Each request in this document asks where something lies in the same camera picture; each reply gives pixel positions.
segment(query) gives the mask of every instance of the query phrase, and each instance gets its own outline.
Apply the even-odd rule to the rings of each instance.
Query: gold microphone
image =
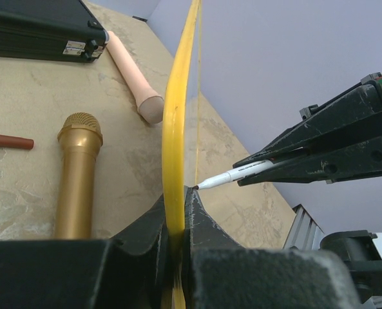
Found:
[[[95,162],[103,145],[98,120],[75,113],[57,135],[63,166],[57,202],[54,238],[90,238]]]

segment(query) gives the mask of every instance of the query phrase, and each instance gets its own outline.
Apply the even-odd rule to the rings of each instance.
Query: gray wall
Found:
[[[128,16],[149,18],[160,0],[90,0]]]
[[[190,0],[161,0],[148,24],[174,54]],[[250,153],[382,71],[382,1],[205,0],[202,91]],[[382,231],[382,178],[277,184],[324,232]]]

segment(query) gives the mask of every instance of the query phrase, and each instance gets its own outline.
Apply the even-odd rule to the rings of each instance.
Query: beige table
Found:
[[[146,23],[90,5],[126,45],[150,84],[164,93],[172,57]],[[200,105],[199,178],[247,155],[211,105]],[[0,239],[52,235],[61,152],[57,133],[78,111],[96,116],[104,145],[96,168],[93,234],[107,238],[146,212],[162,192],[161,125],[137,114],[106,52],[94,64],[0,58],[0,134],[33,138],[31,151],[0,148]],[[281,247],[294,213],[270,183],[232,183],[201,192],[212,217],[241,244]]]

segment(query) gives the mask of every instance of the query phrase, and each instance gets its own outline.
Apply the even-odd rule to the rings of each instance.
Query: pink microphone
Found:
[[[108,33],[110,39],[106,48],[135,97],[138,113],[150,124],[161,122],[164,99],[149,85],[120,39],[112,31]]]

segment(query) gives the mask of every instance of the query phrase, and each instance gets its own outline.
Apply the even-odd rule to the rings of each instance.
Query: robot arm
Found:
[[[284,161],[246,177],[259,182],[342,182],[382,176],[382,74],[374,73],[322,106],[300,111],[302,121],[261,151],[236,162]]]

